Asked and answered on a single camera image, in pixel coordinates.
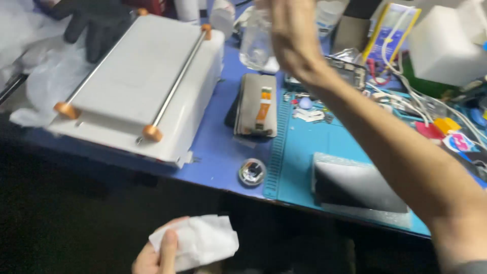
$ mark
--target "dark floor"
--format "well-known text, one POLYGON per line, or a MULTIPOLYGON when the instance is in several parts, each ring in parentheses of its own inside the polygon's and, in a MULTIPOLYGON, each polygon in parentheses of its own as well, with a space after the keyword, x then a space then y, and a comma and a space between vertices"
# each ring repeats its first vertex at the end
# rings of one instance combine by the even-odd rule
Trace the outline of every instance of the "dark floor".
POLYGON ((350 273, 355 251, 357 273, 438 273, 429 240, 12 145, 0 145, 0 212, 0 273, 129 273, 154 229, 205 214, 238 232, 226 272, 350 273))

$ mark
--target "workbench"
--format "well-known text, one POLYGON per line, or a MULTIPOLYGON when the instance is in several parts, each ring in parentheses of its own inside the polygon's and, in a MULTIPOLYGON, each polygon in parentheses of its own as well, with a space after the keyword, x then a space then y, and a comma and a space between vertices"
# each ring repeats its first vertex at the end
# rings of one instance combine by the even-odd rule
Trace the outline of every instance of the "workbench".
MULTIPOLYGON (((212 0, 208 1, 211 10, 212 0)), ((241 14, 248 5, 237 8, 236 17, 241 14)), ((327 48, 329 42, 323 41, 327 48)), ((239 60, 239 48, 235 40, 230 39, 225 44, 224 69, 222 81, 220 81, 213 93, 210 103, 199 127, 191 150, 196 161, 186 164, 181 170, 166 166, 160 162, 152 161, 133 154, 124 153, 108 147, 95 145, 71 137, 55 137, 43 129, 28 129, 22 136, 22 140, 35 146, 55 150, 57 152, 87 157, 95 161, 122 167, 129 170, 149 173, 155 176, 170 177, 180 181, 191 182, 220 189, 243 196, 274 202, 280 205, 294 206, 301 209, 312 210, 318 214, 327 214, 300 205, 290 205, 276 200, 269 200, 263 196, 263 184, 250 188, 239 182, 237 171, 248 158, 257 158, 268 163, 271 154, 271 141, 267 143, 245 143, 233 136, 233 129, 224 125, 224 118, 239 92, 241 77, 246 73, 256 73, 246 68, 239 60)), ((282 95, 284 74, 276 74, 278 84, 278 96, 282 95)), ((337 216, 346 220, 353 220, 345 216, 337 216)), ((401 230, 384 224, 363 222, 390 228, 418 236, 429 236, 422 231, 401 230)))

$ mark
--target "human hand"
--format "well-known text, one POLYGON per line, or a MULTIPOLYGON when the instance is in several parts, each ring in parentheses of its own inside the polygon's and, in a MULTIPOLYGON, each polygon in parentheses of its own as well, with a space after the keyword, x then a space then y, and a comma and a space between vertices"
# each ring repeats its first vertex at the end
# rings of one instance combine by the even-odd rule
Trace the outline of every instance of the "human hand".
MULTIPOLYGON (((188 218, 186 216, 174 219, 156 231, 188 218)), ((175 274, 174 260, 177 248, 178 235, 174 230, 168 229, 162 238, 160 253, 154 250, 150 242, 147 242, 132 264, 132 274, 175 274)))
POLYGON ((75 43, 85 27, 86 59, 97 62, 130 26, 131 9, 120 0, 61 0, 49 15, 57 20, 73 15, 64 33, 64 40, 75 43))
POLYGON ((316 0, 266 0, 272 15, 272 45, 281 69, 303 83, 334 71, 321 55, 316 0))

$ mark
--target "white separator machine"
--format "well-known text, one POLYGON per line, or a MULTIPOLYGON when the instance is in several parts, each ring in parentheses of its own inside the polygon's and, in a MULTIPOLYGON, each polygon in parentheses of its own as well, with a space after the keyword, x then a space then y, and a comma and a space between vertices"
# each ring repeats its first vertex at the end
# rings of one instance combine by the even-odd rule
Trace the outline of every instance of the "white separator machine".
POLYGON ((222 32, 139 16, 47 127, 182 168, 222 72, 222 32))

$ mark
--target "gloved hand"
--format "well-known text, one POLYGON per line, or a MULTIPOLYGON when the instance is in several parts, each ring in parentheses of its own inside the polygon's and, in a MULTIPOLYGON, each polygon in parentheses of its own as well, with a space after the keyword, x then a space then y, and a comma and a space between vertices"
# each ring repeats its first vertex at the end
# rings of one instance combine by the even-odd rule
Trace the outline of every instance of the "gloved hand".
POLYGON ((61 0, 49 15, 57 20, 73 15, 64 33, 68 43, 75 43, 88 26, 86 59, 95 63, 128 29, 130 11, 120 0, 61 0))

